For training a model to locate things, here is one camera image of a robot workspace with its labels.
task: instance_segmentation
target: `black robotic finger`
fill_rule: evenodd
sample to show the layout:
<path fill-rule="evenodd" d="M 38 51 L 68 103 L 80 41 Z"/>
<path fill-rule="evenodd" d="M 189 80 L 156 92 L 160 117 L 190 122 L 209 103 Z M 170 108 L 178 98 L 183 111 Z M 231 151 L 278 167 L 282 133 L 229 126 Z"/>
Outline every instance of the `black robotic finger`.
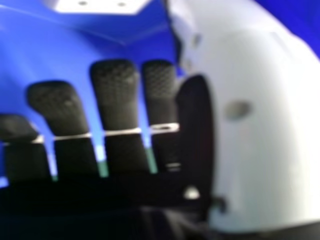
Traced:
<path fill-rule="evenodd" d="M 124 59 L 99 61 L 90 75 L 105 130 L 110 174 L 149 173 L 138 126 L 139 75 L 134 65 Z"/>
<path fill-rule="evenodd" d="M 175 104 L 175 67 L 165 60 L 143 65 L 144 98 L 152 147 L 159 172 L 180 170 L 178 159 L 179 123 Z"/>
<path fill-rule="evenodd" d="M 43 137 L 23 116 L 0 114 L 0 140 L 10 184 L 51 181 Z"/>
<path fill-rule="evenodd" d="M 75 89 L 61 80 L 39 82 L 28 87 L 27 100 L 56 136 L 54 148 L 59 179 L 98 176 L 91 134 Z"/>

